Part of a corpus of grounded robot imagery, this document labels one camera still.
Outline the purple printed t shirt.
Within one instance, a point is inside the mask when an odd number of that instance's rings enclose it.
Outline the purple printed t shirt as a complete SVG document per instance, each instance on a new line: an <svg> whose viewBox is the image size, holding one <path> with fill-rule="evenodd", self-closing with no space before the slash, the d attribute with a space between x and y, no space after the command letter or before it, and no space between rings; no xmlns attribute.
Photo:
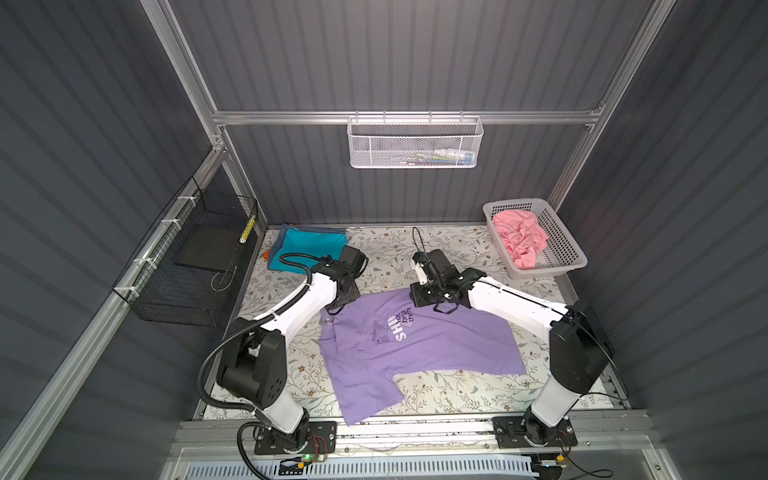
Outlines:
<svg viewBox="0 0 768 480"><path fill-rule="evenodd" d="M526 372L511 325L491 313L417 307L407 289L361 296L322 312L318 341L342 417L357 424L398 403L395 376L436 370Z"/></svg>

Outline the white plastic laundry basket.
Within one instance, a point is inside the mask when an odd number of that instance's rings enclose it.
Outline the white plastic laundry basket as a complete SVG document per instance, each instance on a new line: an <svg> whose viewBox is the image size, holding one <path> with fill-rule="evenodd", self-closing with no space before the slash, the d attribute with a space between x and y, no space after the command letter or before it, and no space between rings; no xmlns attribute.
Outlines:
<svg viewBox="0 0 768 480"><path fill-rule="evenodd" d="M532 213L539 226L549 236L546 248L536 256L535 266L519 269L503 245L502 238L493 223L495 216L504 211L520 210ZM583 268L588 260L576 240L546 200L523 198L488 202L483 205L487 227L493 245L512 279L555 277Z"/></svg>

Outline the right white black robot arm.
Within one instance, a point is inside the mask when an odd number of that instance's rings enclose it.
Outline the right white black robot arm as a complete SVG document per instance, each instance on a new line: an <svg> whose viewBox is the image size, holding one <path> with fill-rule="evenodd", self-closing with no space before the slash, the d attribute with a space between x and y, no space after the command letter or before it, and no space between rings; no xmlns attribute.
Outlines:
<svg viewBox="0 0 768 480"><path fill-rule="evenodd" d="M567 417L591 393L613 363L610 346L589 305L539 299L507 286L485 272L453 265L439 250L418 251L411 259L418 281L414 304L452 313L463 306L496 315L543 340L549 348L549 379L524 413L527 437L544 444L564 430Z"/></svg>

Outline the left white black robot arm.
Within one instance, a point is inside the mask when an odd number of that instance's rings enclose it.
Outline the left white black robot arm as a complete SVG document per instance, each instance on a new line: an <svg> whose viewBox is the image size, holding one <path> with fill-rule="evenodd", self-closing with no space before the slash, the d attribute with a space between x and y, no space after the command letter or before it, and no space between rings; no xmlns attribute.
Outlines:
<svg viewBox="0 0 768 480"><path fill-rule="evenodd" d="M321 311L335 315L360 297L356 280L368 258L344 246L337 259L285 253L279 260L303 271L304 282L267 312L251 320L240 318L235 331L204 362L218 361L215 384L235 399L216 399L204 386L199 395L211 407L248 411L272 430L301 436L308 430L309 414L287 391L290 342Z"/></svg>

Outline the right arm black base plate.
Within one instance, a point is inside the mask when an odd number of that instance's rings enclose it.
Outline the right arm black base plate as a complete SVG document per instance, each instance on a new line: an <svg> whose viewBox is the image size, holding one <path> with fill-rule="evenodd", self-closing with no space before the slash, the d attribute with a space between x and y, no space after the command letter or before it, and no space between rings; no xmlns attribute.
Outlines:
<svg viewBox="0 0 768 480"><path fill-rule="evenodd" d="M578 439L568 417L550 427L533 415L498 416L491 419L500 448L575 447Z"/></svg>

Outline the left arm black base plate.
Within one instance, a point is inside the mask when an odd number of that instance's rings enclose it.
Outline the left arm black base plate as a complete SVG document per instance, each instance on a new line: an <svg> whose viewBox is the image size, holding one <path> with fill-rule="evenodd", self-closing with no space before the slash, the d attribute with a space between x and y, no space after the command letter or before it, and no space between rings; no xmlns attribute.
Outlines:
<svg viewBox="0 0 768 480"><path fill-rule="evenodd" d="M292 434L277 428L259 427L253 434L256 455L281 454L329 454L334 453L337 439L337 423L333 421L308 421L301 423Z"/></svg>

